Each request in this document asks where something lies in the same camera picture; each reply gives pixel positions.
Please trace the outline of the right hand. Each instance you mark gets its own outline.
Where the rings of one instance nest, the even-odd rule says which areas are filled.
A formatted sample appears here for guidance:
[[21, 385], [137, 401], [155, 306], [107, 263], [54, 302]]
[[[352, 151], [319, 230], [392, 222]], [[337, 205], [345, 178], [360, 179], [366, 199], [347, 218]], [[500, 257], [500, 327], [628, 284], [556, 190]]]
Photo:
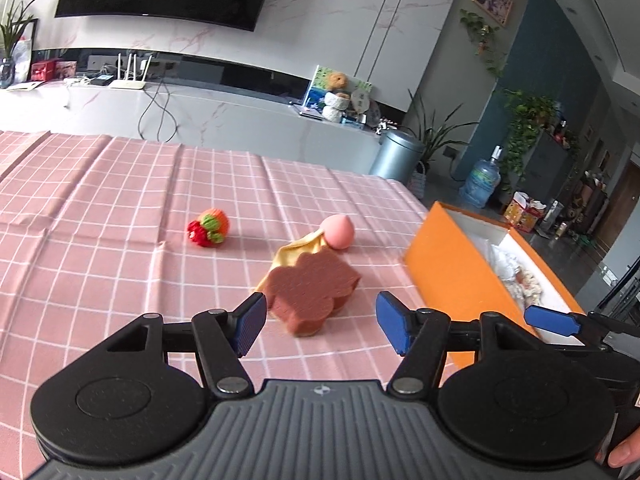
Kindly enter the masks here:
[[640, 432], [636, 431], [620, 442], [608, 454], [608, 466], [620, 468], [636, 462], [640, 458]]

